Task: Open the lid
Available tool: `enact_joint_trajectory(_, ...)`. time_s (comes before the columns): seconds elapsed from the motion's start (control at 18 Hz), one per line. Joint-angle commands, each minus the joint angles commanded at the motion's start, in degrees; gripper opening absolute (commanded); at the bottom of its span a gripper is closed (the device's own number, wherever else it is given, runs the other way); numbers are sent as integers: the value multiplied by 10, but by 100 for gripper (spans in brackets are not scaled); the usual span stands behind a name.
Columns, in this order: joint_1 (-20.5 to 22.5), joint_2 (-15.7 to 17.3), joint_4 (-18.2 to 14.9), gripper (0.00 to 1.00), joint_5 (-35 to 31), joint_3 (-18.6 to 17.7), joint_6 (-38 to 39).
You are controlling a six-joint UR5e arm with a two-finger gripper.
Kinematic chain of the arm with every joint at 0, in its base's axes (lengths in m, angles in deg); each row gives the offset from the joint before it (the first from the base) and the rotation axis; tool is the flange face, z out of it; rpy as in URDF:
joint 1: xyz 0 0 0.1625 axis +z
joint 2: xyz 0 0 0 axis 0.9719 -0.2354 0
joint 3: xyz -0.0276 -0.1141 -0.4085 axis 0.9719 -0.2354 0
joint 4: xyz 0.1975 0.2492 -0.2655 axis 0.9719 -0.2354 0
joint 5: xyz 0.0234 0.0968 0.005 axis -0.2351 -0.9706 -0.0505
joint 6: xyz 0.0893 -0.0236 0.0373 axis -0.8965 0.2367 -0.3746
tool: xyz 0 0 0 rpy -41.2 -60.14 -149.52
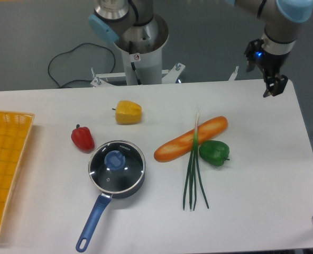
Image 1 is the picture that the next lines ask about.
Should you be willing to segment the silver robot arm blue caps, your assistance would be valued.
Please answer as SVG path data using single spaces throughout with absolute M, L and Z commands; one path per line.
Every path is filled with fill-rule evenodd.
M 244 56 L 247 71 L 261 71 L 266 85 L 264 97 L 284 92 L 288 78 L 280 68 L 293 48 L 303 23 L 311 16 L 313 1 L 228 1 L 265 22 L 261 38 L 248 43 Z M 165 20 L 156 15 L 152 1 L 95 1 L 88 23 L 103 41 L 114 43 L 125 53 L 128 84 L 159 84 L 161 61 L 156 67 L 139 67 L 143 55 L 160 51 L 169 37 Z

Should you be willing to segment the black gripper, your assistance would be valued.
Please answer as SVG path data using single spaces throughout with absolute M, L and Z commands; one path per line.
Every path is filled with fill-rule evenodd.
M 262 72 L 266 85 L 263 97 L 277 96 L 284 92 L 288 82 L 285 75 L 277 75 L 289 55 L 289 44 L 271 39 L 256 39 L 248 43 L 244 57 L 247 58 L 246 72 L 255 66 Z

